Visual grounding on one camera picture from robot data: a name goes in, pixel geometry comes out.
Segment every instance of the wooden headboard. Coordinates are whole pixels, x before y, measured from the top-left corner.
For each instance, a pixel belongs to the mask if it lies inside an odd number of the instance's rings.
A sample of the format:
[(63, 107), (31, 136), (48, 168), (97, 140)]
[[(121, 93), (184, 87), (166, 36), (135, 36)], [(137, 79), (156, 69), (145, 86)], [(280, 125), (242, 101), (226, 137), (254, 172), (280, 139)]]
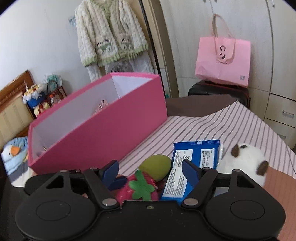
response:
[(26, 92), (26, 85), (30, 88), (33, 84), (27, 70), (0, 90), (0, 149), (14, 137), (28, 134), (34, 117), (28, 106), (22, 103), (22, 95)]

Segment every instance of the scribble on wall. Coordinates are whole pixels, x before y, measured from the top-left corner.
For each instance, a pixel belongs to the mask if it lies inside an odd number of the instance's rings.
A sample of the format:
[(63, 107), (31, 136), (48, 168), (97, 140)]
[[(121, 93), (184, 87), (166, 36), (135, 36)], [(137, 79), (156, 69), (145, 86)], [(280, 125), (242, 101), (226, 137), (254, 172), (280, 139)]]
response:
[(72, 25), (73, 27), (76, 26), (76, 18), (75, 18), (75, 16), (72, 16), (72, 17), (68, 18), (68, 20), (69, 20), (70, 25)]

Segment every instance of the black suitcase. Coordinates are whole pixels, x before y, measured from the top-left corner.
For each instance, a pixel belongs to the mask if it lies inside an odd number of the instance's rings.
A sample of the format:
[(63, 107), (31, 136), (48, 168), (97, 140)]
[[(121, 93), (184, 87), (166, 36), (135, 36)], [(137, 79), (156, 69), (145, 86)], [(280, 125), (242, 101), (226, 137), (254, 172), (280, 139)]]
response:
[(222, 95), (229, 94), (248, 109), (250, 108), (251, 98), (247, 88), (236, 85), (220, 85), (211, 81), (202, 80), (193, 85), (188, 91), (188, 95)]

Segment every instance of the triangular cutout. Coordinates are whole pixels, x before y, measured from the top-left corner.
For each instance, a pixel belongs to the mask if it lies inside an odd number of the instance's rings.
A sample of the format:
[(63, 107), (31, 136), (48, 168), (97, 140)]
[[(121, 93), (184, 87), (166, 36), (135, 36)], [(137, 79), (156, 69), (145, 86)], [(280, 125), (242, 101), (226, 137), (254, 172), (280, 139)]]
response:
[(53, 188), (63, 188), (63, 187), (64, 187), (64, 178), (63, 176), (58, 176), (46, 188), (53, 189)]
[(255, 186), (250, 183), (248, 179), (246, 179), (244, 176), (238, 175), (237, 176), (237, 186), (239, 188), (254, 188)]

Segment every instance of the white sweater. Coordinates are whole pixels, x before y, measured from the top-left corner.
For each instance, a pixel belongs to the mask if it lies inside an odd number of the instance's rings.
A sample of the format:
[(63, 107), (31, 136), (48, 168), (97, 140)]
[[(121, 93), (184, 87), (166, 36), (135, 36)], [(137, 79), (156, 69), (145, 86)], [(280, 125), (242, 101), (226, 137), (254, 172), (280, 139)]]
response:
[(124, 0), (84, 0), (75, 10), (82, 64), (103, 66), (148, 50), (140, 24)]

